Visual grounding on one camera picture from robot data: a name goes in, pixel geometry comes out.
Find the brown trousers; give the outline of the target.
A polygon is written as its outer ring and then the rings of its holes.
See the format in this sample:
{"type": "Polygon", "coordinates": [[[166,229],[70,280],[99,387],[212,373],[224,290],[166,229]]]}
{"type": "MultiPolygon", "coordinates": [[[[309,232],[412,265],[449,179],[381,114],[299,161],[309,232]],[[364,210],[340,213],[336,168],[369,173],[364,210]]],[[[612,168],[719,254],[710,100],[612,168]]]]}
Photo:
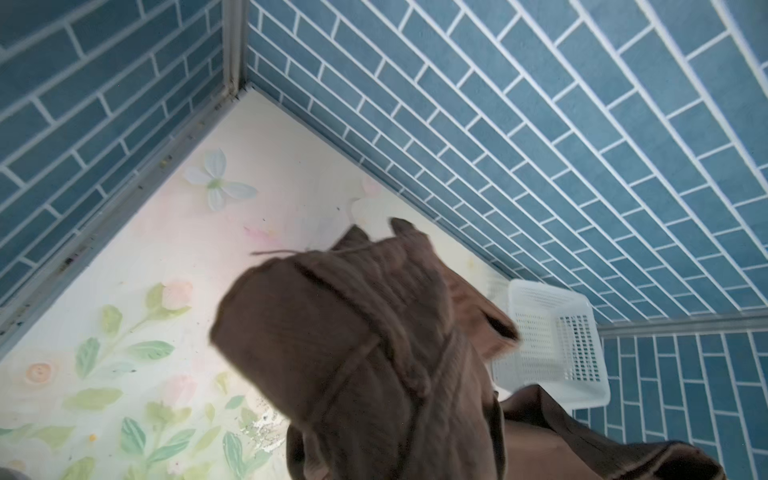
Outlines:
{"type": "Polygon", "coordinates": [[[270,257],[221,300],[211,343],[288,418],[294,479],[721,479],[679,441],[621,444],[542,387],[500,399],[521,336],[403,219],[270,257]]]}

